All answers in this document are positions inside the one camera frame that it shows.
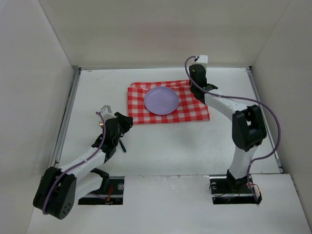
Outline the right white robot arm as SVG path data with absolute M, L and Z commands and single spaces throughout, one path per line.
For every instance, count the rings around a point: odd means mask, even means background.
M 247 177 L 248 166 L 263 139 L 267 136 L 261 109 L 246 106 L 232 98 L 224 98 L 218 87 L 207 83 L 206 68 L 201 64 L 189 66 L 191 92 L 203 104 L 212 107 L 232 122 L 235 152 L 227 176 L 234 180 Z

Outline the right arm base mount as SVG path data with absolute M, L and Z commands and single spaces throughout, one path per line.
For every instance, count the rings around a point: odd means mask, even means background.
M 209 192 L 214 205 L 256 204 L 262 201 L 259 186 L 251 176 L 240 179 L 227 172 L 226 175 L 210 176 Z

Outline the red white checkered cloth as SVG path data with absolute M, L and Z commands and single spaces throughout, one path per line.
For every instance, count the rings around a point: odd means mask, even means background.
M 168 87 L 177 94 L 179 104 L 167 115 L 156 115 L 144 105 L 144 96 L 155 87 Z M 208 121 L 210 113 L 207 105 L 202 104 L 191 93 L 188 80 L 159 82 L 134 82 L 127 89 L 128 115 L 134 124 L 179 123 L 190 121 Z

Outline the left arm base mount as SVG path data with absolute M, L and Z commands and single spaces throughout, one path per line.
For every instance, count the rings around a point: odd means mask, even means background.
M 125 177 L 110 176 L 107 172 L 98 168 L 93 169 L 89 176 L 92 178 L 92 188 L 84 197 L 78 200 L 78 205 L 122 205 Z

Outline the purple plastic plate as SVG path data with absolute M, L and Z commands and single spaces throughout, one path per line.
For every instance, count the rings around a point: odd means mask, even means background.
M 155 87 L 144 96 L 144 106 L 155 115 L 172 113 L 179 104 L 177 93 L 168 87 Z

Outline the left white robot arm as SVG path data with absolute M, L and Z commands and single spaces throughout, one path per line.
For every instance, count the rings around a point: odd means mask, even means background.
M 42 176 L 33 199 L 33 206 L 44 215 L 64 219 L 79 199 L 92 192 L 104 192 L 109 174 L 99 166 L 115 154 L 120 139 L 132 128 L 133 118 L 107 109 L 97 113 L 102 132 L 89 150 L 60 168 L 49 167 Z

